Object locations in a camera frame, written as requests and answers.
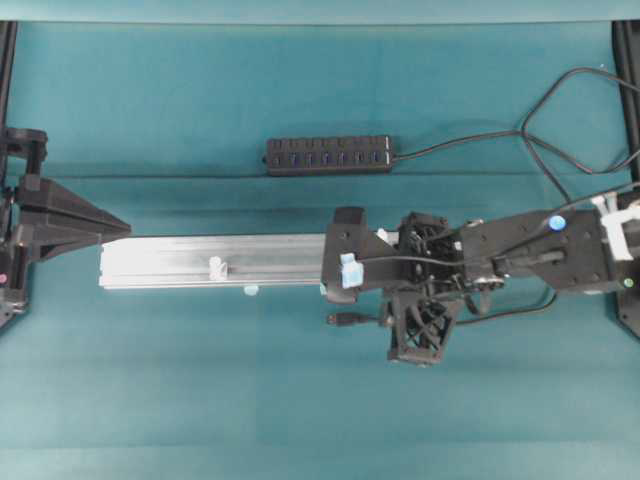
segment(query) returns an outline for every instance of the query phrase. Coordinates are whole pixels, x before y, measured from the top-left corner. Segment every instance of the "black cable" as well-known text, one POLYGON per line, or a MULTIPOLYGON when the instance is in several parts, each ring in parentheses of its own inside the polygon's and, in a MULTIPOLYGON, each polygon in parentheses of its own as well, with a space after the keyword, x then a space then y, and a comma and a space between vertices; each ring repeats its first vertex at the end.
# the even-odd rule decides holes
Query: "black cable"
POLYGON ((533 106, 533 108, 527 113, 527 115, 525 115, 524 120, 522 121, 522 126, 520 127, 520 129, 513 129, 513 130, 502 130, 502 131, 496 131, 496 132, 488 132, 488 133, 483 133, 483 134, 478 134, 478 135, 470 135, 470 136, 466 136, 466 137, 460 137, 460 138, 456 138, 453 140, 448 140, 446 142, 437 144, 437 145, 433 145, 427 148, 423 148, 421 150, 418 150, 416 152, 413 153, 408 153, 408 154, 404 154, 404 155, 396 155, 394 157, 395 160, 397 161, 402 161, 402 160, 411 160, 414 158, 418 158, 418 157, 423 157, 425 155, 428 155, 430 153, 433 153, 435 151, 441 150, 441 149, 445 149, 445 148, 450 148, 450 147, 454 147, 456 145, 462 145, 465 143, 469 143, 469 142, 474 142, 474 141, 480 141, 480 140, 489 140, 489 139, 494 139, 494 138, 501 138, 501 137, 509 137, 509 136, 519 136, 520 138, 522 138, 525 146, 527 147, 527 150, 529 151, 529 153, 531 154, 532 158, 534 159, 534 161, 536 162, 536 164, 538 165, 538 167, 542 170, 542 172, 544 173, 544 175, 553 183, 553 185, 558 189, 558 191, 560 192, 560 194, 564 197, 565 201, 569 202, 570 201, 570 196, 568 194, 568 192, 566 191, 566 189, 564 188, 564 186, 561 184, 560 180, 554 175, 554 173, 547 167, 547 165, 545 164, 545 162, 542 160, 542 158, 540 157, 540 155, 538 154, 538 152, 536 151, 535 147, 534 147, 534 143, 537 144, 538 146, 544 148, 545 150, 548 150, 550 152, 552 152, 553 154, 557 155, 558 157, 562 158, 563 160, 569 162, 570 164, 572 164, 574 167, 576 167, 577 169, 579 169, 580 171, 582 171, 583 173, 586 173, 588 175, 600 175, 600 174, 607 174, 607 173, 614 173, 617 172, 619 170, 621 170, 622 168, 626 167, 627 165, 629 165, 633 160, 635 160, 636 158, 638 158, 640 156, 640 149, 631 153, 626 159, 624 159, 623 161, 619 162, 619 163, 615 163, 603 170, 600 171, 595 171, 590 167, 587 167, 586 165, 584 165, 583 163, 581 163, 580 161, 578 161, 574 156, 564 152, 563 150, 561 150, 560 148, 542 140, 539 137, 536 137, 535 135, 532 135, 528 132, 527 128, 529 126, 529 123, 531 122, 531 120, 533 119, 533 117, 540 111, 540 109, 551 99, 551 97, 555 94, 555 92, 558 90, 558 88, 560 88, 560 86, 566 82, 569 78, 575 76, 575 75, 579 75, 582 73, 588 73, 588 74, 592 74, 592 75, 599 75, 602 76, 604 78, 607 78, 608 80, 614 81, 616 83, 618 83, 621 87, 623 88, 628 88, 630 90, 633 90, 634 92, 640 93, 640 87, 633 85, 632 83, 626 82, 625 80, 609 73, 606 72, 604 70, 599 70, 596 68, 591 68, 591 67, 577 67, 577 68, 573 68, 567 72, 565 72, 563 75, 560 76, 560 78, 558 78, 553 85, 544 93, 544 95, 540 98, 540 100, 538 100, 538 102, 536 102, 536 104, 533 106))
POLYGON ((368 257, 368 258, 357 259, 357 261, 360 263, 373 263, 373 262, 381 262, 386 260, 406 260, 406 261, 412 261, 412 262, 433 263, 434 265, 443 265, 445 267, 460 267, 462 265, 466 265, 471 261, 471 259, 468 259, 468 260, 457 260, 455 262, 449 262, 446 260, 437 260, 435 258, 414 257, 411 255, 384 255, 382 257, 368 257))
POLYGON ((491 315, 485 315, 483 317, 475 317, 470 318, 468 320, 461 320, 456 322, 456 326, 464 327, 465 325, 473 325, 476 323, 486 322, 488 320, 495 320, 497 318, 510 317, 514 315, 526 315, 529 313, 539 313, 543 312, 549 308, 556 302, 558 299, 558 294, 556 292, 553 293, 551 298, 544 304, 536 306, 536 307, 524 307, 524 308, 514 308, 513 310, 507 310, 504 312, 492 313, 491 315))

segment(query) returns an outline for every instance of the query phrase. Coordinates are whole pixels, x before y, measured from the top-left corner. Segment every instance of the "teal backdrop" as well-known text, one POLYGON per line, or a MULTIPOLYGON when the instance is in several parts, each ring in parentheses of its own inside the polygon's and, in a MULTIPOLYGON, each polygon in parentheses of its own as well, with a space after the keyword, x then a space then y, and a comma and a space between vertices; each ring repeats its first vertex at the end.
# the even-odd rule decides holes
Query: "teal backdrop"
MULTIPOLYGON (((614 71, 610 37, 608 22, 23 23, 9 124, 46 130, 44 172, 137 235, 322 232, 343 205, 389 229, 412 210, 491 219, 561 201, 517 140, 299 179, 264 176, 264 143, 388 133, 411 151, 509 128, 563 71, 614 71)), ((532 131, 597 168, 626 153, 600 78, 572 79, 532 131)), ((574 196, 628 179, 545 158, 574 196)), ((327 327, 315 287, 106 292, 98 264, 96 247, 38 265, 30 312, 0 336, 2 478, 638 478, 640 342, 610 297, 460 328, 419 369, 386 362, 386 331, 327 327)), ((542 292, 514 281, 494 306, 542 292)))

